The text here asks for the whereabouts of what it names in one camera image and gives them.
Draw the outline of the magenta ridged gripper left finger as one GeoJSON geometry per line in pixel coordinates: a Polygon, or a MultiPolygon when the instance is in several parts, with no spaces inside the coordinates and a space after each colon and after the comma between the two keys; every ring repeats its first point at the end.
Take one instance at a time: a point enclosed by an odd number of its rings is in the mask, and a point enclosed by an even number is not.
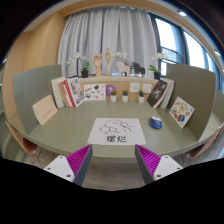
{"type": "Polygon", "coordinates": [[[92,155],[92,146],[87,145],[73,152],[69,156],[59,155],[49,165],[47,165],[44,170],[81,186],[92,155]]]}

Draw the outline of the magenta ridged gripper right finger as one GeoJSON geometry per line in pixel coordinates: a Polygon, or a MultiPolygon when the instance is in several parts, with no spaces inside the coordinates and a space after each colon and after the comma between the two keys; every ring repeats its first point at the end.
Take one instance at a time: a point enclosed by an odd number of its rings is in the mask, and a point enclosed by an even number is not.
{"type": "Polygon", "coordinates": [[[169,155],[159,156],[140,145],[135,145],[135,157],[145,184],[150,184],[182,169],[182,166],[169,155]]]}

